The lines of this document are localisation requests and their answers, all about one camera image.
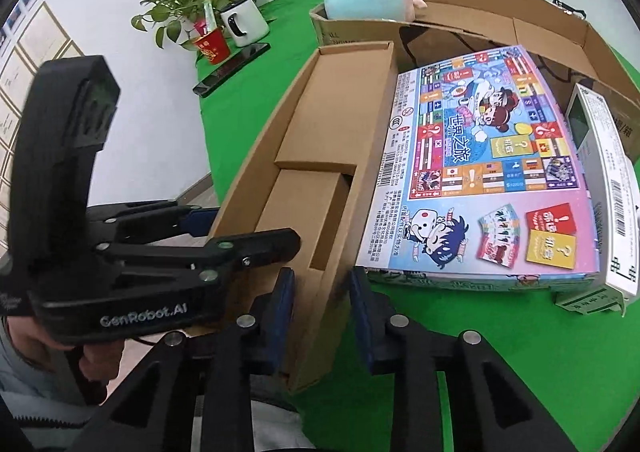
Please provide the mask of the person's left hand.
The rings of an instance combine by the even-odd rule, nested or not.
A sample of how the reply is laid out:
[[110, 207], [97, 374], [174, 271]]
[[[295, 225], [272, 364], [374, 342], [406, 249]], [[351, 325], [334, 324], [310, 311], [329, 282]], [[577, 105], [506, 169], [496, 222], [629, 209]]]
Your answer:
[[[8, 316], [6, 332], [14, 349], [22, 358], [48, 371], [53, 370], [52, 352], [54, 350], [73, 349], [72, 346], [65, 346], [54, 340], [31, 316]], [[125, 344], [121, 339], [85, 345], [79, 359], [80, 372], [92, 382], [108, 383], [114, 380], [119, 373], [124, 347]]]

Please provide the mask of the grey sleeve forearm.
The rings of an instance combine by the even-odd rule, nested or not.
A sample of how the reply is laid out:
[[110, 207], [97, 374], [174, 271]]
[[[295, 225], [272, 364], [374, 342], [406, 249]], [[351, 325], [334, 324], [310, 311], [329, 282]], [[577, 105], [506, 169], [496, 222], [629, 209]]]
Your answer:
[[36, 451], [66, 451], [98, 409], [70, 403], [54, 373], [25, 361], [6, 322], [1, 325], [1, 397]]

